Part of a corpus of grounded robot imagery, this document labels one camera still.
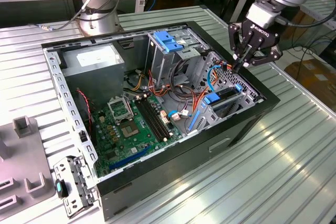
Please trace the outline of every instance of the yellow wire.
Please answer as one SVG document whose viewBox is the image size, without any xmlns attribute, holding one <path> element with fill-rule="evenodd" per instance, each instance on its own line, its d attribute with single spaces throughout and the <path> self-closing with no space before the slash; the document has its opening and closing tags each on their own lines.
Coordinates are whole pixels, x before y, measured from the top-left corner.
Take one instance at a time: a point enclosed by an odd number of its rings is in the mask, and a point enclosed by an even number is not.
<svg viewBox="0 0 336 224">
<path fill-rule="evenodd" d="M 142 76 L 139 77 L 139 82 L 138 82 L 138 85 L 136 85 L 136 87 L 134 89 L 131 89 L 132 91 L 136 91 L 139 89 L 140 87 L 140 84 L 141 84 L 141 79 L 142 79 Z"/>
</svg>

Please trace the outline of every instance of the ram slot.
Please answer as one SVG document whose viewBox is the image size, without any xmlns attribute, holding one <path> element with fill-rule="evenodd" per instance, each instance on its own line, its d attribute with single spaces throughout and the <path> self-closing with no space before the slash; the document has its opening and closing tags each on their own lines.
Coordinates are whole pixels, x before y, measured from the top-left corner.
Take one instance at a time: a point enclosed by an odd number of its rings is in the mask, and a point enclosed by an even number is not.
<svg viewBox="0 0 336 224">
<path fill-rule="evenodd" d="M 168 139 L 170 137 L 168 130 L 160 121 L 147 100 L 137 101 L 135 102 L 135 105 L 159 142 L 164 141 L 164 138 Z"/>
</svg>

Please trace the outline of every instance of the red wire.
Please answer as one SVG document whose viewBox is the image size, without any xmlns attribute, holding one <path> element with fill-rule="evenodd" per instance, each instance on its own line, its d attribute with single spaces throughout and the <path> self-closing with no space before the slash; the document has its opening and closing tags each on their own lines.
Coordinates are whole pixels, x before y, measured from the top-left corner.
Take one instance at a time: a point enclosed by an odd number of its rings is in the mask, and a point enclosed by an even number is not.
<svg viewBox="0 0 336 224">
<path fill-rule="evenodd" d="M 77 92 L 82 95 L 82 97 L 85 100 L 86 106 L 88 107 L 88 113 L 89 113 L 89 132 L 90 132 L 90 137 L 91 137 L 92 121 L 91 121 L 91 111 L 90 111 L 89 99 L 87 99 L 87 97 L 84 95 L 84 93 L 82 91 L 80 91 L 80 89 L 78 89 L 78 88 L 77 88 Z"/>
</svg>

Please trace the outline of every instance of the aluminum workbench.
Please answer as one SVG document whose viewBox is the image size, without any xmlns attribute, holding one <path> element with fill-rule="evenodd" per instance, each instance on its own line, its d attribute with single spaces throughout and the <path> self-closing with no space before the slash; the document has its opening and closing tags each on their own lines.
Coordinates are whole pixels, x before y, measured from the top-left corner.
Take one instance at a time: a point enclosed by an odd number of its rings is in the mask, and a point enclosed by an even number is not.
<svg viewBox="0 0 336 224">
<path fill-rule="evenodd" d="M 334 0 L 307 0 L 304 4 L 300 5 L 300 9 L 307 15 L 316 20 L 322 20 L 327 17 L 335 8 Z M 336 29 L 335 18 L 323 23 L 331 30 Z"/>
<path fill-rule="evenodd" d="M 125 30 L 194 20 L 228 51 L 226 24 L 200 7 L 120 15 Z M 48 163 L 75 147 L 40 44 L 81 37 L 0 29 L 0 124 L 36 118 Z M 328 223 L 336 214 L 336 115 L 275 64 L 252 68 L 281 102 L 237 145 L 130 207 L 109 223 Z M 67 219 L 56 195 L 3 223 L 103 223 L 97 206 Z"/>
</svg>

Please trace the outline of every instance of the blue latch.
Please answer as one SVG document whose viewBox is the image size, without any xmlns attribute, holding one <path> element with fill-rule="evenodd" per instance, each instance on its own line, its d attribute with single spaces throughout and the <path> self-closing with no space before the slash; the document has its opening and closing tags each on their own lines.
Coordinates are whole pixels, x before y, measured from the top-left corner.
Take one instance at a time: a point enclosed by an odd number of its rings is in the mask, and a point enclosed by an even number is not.
<svg viewBox="0 0 336 224">
<path fill-rule="evenodd" d="M 167 52 L 175 52 L 183 49 L 183 46 L 176 43 L 174 37 L 166 31 L 156 31 L 154 33 L 154 38 Z"/>
<path fill-rule="evenodd" d="M 204 97 L 204 101 L 206 102 L 206 104 L 213 103 L 215 101 L 218 101 L 219 99 L 220 98 L 216 93 L 210 93 Z"/>
<path fill-rule="evenodd" d="M 240 84 L 236 84 L 235 87 L 238 90 L 238 92 L 241 92 L 243 90 L 243 87 Z"/>
</svg>

